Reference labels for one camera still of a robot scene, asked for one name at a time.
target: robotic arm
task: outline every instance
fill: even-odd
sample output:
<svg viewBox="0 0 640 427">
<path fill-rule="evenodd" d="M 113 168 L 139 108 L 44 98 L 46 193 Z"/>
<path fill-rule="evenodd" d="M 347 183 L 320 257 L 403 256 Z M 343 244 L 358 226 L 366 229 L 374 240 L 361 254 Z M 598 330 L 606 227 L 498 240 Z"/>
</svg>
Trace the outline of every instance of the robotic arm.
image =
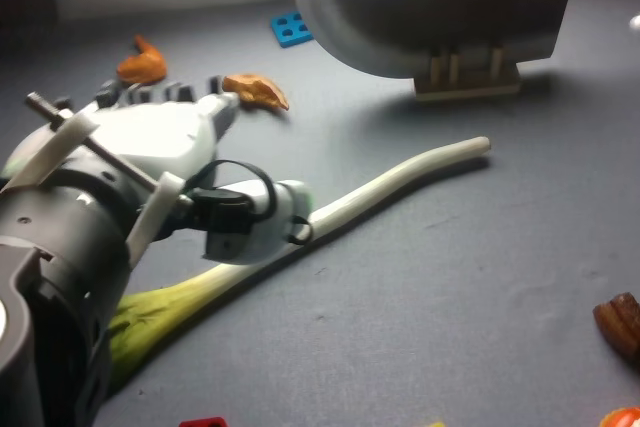
<svg viewBox="0 0 640 427">
<path fill-rule="evenodd" d="M 216 159 L 235 94 L 196 102 L 183 90 L 172 100 L 169 89 L 160 104 L 141 97 L 120 106 L 110 86 L 75 114 L 67 102 L 27 99 L 50 124 L 2 173 L 2 426 L 93 423 L 110 375 L 108 325 L 150 242 L 201 230 L 206 258 L 244 264 L 311 238 L 304 184 Z M 257 179 L 213 187 L 225 162 Z"/>
</svg>

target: blue block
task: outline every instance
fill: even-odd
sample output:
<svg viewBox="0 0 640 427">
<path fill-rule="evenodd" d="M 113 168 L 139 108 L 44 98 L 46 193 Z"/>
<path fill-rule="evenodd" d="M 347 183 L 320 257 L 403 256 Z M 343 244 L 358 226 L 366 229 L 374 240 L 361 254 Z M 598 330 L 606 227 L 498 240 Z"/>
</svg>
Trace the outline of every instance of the blue block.
<svg viewBox="0 0 640 427">
<path fill-rule="evenodd" d="M 290 12 L 271 19 L 271 28 L 278 39 L 280 47 L 291 47 L 313 40 L 299 12 Z"/>
</svg>

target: gray tabletop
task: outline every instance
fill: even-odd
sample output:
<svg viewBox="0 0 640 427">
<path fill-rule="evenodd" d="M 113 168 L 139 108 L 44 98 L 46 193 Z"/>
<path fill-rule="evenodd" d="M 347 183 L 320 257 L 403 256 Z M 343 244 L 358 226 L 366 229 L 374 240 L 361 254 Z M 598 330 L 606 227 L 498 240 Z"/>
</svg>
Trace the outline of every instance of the gray tabletop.
<svg viewBox="0 0 640 427">
<path fill-rule="evenodd" d="M 212 74 L 274 79 L 286 121 L 243 114 L 220 155 L 308 182 L 318 206 L 470 137 L 492 140 L 490 161 L 424 185 L 211 311 L 96 425 L 595 427 L 637 404 L 638 376 L 591 309 L 640 294 L 640 39 L 628 30 L 640 0 L 570 0 L 553 57 L 521 67 L 518 98 L 437 106 L 314 42 L 281 49 L 268 20 L 290 7 L 57 29 L 0 61 L 1 153 L 39 124 L 27 92 L 88 102 L 142 33 L 199 94 Z M 152 246 L 129 290 L 209 269 L 202 245 L 182 232 Z"/>
</svg>

